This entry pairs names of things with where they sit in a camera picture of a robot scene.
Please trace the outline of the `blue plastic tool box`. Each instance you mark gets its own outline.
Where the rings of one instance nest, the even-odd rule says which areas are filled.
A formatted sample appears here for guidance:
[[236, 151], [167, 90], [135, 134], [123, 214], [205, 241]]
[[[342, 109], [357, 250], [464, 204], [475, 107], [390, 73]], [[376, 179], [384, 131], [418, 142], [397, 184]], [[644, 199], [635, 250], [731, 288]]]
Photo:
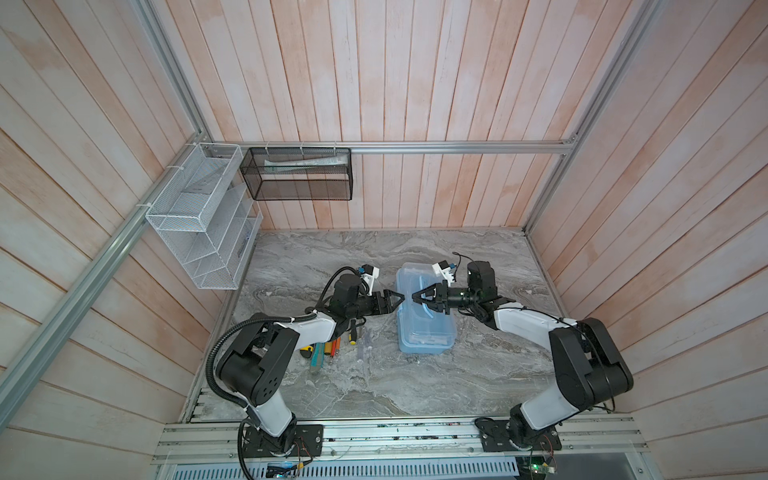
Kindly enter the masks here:
[[400, 351], [406, 354], [440, 354], [453, 347], [457, 329], [451, 315], [417, 304], [412, 295], [444, 277], [429, 264], [405, 263], [396, 274], [396, 291], [405, 296], [396, 318]]

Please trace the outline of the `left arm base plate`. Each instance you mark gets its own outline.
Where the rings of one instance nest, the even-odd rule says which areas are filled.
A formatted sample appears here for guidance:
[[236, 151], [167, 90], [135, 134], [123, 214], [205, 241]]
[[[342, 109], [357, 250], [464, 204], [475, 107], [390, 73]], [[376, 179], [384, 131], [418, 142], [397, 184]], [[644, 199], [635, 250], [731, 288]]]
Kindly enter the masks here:
[[238, 434], [238, 454], [243, 458], [315, 458], [321, 455], [324, 426], [290, 425], [279, 437], [246, 422]]

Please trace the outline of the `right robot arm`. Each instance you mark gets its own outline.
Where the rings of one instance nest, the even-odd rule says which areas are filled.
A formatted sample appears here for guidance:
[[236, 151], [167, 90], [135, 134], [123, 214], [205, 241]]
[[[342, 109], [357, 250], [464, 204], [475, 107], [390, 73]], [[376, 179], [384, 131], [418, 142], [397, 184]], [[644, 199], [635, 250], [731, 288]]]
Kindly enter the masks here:
[[487, 261], [468, 263], [465, 287], [444, 279], [414, 292], [412, 300], [438, 313], [458, 310], [550, 352], [554, 383], [510, 410], [507, 438], [518, 450], [536, 449], [538, 440], [552, 434], [561, 421], [613, 402], [634, 386], [632, 373], [602, 321], [555, 316], [500, 295]]

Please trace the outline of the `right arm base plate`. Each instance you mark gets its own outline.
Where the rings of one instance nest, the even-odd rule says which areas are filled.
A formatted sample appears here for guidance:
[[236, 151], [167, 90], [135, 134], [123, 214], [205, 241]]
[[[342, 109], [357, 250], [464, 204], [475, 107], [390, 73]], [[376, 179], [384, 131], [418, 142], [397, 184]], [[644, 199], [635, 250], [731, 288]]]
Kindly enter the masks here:
[[474, 420], [484, 452], [559, 451], [562, 443], [555, 428], [532, 430], [524, 420], [512, 417], [496, 420], [478, 417]]

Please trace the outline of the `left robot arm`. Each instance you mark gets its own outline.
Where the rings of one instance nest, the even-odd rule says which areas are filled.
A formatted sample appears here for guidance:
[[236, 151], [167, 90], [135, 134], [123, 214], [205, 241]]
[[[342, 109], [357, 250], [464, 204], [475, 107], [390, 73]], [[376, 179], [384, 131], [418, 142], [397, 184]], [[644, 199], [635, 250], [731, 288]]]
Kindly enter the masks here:
[[296, 417], [283, 400], [280, 385], [293, 353], [332, 342], [367, 317], [393, 313], [404, 300], [393, 290], [375, 291], [363, 273], [344, 267], [304, 315], [257, 312], [225, 331], [206, 360], [208, 386], [243, 409], [246, 419], [266, 435], [285, 437], [295, 429]]

